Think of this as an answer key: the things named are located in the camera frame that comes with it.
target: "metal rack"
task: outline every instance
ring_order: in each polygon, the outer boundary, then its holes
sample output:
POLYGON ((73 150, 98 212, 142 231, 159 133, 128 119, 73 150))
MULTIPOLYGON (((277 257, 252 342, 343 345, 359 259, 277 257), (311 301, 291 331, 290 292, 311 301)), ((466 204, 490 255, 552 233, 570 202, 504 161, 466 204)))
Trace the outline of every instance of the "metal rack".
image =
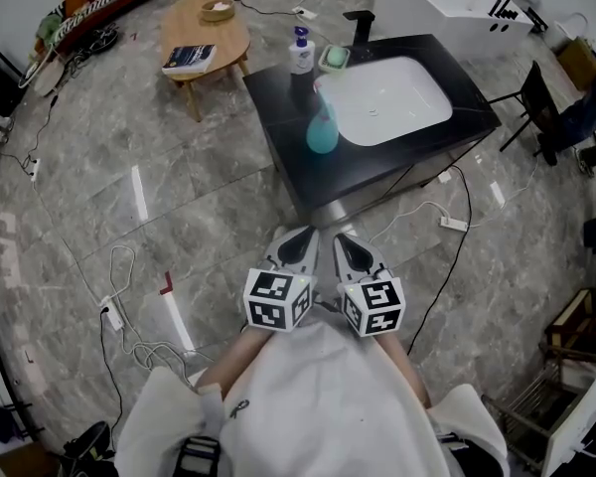
POLYGON ((536 379, 509 404, 482 396, 501 418, 508 449, 532 470, 542 470, 550 436, 583 399, 585 391, 562 382, 560 361, 550 361, 536 379))

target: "green soap dish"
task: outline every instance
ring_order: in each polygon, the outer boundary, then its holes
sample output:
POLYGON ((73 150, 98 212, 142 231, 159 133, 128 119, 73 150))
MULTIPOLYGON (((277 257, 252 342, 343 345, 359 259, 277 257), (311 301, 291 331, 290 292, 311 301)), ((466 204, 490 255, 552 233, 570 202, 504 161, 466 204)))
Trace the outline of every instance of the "green soap dish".
POLYGON ((318 67, 325 73, 338 73, 347 66, 351 52, 347 48, 329 45, 322 52, 318 67))

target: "fiducial marker cube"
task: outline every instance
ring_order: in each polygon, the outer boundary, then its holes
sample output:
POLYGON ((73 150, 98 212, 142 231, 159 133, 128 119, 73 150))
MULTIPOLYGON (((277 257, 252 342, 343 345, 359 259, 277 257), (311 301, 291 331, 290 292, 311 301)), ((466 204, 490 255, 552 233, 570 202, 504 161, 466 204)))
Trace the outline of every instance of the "fiducial marker cube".
POLYGON ((391 279, 340 284, 342 311, 360 336, 399 329, 406 301, 401 281, 391 279))
POLYGON ((312 305, 312 276, 251 268, 243 305, 249 325, 291 332, 312 305))

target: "sink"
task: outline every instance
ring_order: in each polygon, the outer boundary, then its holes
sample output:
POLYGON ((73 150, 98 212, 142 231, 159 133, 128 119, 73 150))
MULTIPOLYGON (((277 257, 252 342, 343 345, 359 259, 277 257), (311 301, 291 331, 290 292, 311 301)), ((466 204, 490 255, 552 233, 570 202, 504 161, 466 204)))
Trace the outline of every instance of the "sink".
POLYGON ((323 75, 315 86, 333 106, 340 134, 364 147, 444 122, 453 114, 435 79, 409 57, 323 75))

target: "shoe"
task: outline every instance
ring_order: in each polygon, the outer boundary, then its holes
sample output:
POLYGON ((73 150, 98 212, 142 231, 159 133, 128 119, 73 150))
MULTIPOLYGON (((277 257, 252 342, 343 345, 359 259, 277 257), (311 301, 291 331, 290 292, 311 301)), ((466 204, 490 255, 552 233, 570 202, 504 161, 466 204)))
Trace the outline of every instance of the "shoe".
POLYGON ((556 159, 556 152, 554 152, 550 140, 544 134, 539 134, 536 139, 540 145, 540 152, 543 154, 545 162, 550 166, 556 166, 558 159, 556 159))
POLYGON ((576 157, 576 164, 581 173, 587 175, 590 179, 594 178, 594 170, 581 157, 580 150, 574 148, 574 156, 576 157))

